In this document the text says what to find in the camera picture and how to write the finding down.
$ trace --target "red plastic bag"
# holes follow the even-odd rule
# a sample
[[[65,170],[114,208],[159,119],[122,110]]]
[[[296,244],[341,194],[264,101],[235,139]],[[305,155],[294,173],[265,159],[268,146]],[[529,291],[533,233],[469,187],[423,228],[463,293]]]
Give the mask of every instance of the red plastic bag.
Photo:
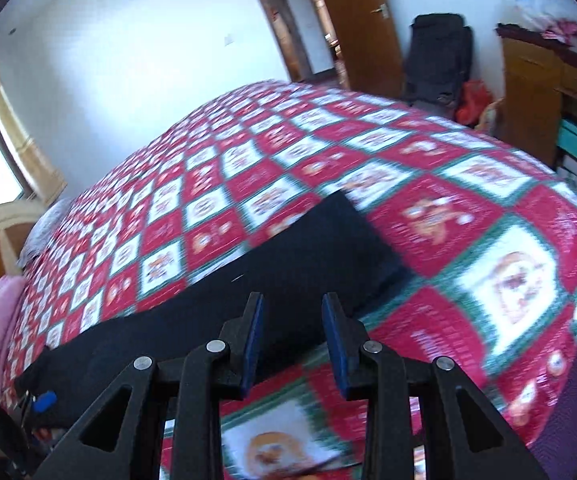
[[[493,95],[483,81],[467,81],[462,86],[462,101],[455,112],[455,120],[464,126],[476,124],[485,108],[493,102]]]

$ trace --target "checkered blanket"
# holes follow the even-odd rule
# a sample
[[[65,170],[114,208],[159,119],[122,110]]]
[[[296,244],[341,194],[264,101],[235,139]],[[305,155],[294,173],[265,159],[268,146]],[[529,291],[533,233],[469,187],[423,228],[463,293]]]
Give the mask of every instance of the checkered blanket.
[[[281,82],[198,108],[75,201],[30,271],[4,400],[44,345],[153,308],[338,189],[415,272],[363,319],[371,337],[413,358],[453,356],[533,441],[577,351],[577,195],[459,124]],[[411,409],[419,427],[416,399]],[[361,459],[365,405],[342,402],[324,348],[222,416],[234,478]]]

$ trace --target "curtain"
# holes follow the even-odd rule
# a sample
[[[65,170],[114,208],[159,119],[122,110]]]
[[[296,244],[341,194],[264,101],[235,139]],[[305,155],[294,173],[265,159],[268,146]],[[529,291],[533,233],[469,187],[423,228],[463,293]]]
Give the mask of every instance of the curtain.
[[[0,81],[0,131],[4,142],[22,175],[45,204],[52,204],[66,187],[61,172],[41,152],[40,147],[24,130]]]

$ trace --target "screw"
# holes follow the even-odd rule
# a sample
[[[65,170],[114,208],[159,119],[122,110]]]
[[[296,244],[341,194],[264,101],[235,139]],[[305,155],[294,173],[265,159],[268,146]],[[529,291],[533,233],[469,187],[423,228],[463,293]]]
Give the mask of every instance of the screw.
[[[382,343],[378,341],[366,341],[362,348],[370,354],[379,354],[382,351]]]
[[[213,339],[206,343],[206,350],[214,354],[220,353],[224,348],[226,348],[226,343],[220,339]]]
[[[133,361],[133,366],[136,370],[148,370],[152,364],[153,360],[146,356],[138,357]]]
[[[450,370],[453,370],[453,367],[455,366],[455,361],[450,357],[442,356],[438,357],[438,360],[435,361],[435,364],[438,365],[438,368],[440,370],[448,372]]]

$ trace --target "black backpack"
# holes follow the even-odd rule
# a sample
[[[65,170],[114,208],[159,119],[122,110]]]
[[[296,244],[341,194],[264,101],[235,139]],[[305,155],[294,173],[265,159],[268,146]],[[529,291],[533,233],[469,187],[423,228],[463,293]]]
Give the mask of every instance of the black backpack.
[[[423,14],[411,30],[404,100],[444,107],[453,116],[471,75],[473,31],[459,14]]]

